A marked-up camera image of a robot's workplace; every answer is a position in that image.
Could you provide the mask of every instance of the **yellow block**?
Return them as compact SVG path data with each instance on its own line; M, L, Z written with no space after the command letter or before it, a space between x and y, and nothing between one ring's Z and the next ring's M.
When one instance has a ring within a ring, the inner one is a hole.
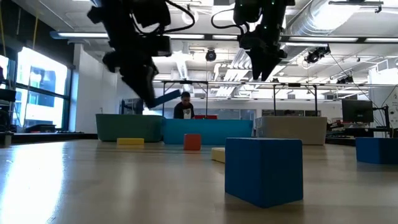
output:
M211 148L211 160L225 163L225 148Z
M142 138L118 138L118 145L143 145L144 139Z

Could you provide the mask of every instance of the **person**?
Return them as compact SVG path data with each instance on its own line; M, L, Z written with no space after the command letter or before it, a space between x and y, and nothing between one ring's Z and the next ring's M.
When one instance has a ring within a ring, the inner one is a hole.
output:
M181 94L181 102L174 107L174 119L192 119L194 117L195 113L190 99L189 92L185 91Z

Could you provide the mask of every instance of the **black monitor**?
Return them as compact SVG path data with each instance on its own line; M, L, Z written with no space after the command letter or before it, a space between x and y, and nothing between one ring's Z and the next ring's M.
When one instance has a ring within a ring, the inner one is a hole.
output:
M373 122L372 101L342 100L343 121L346 122Z

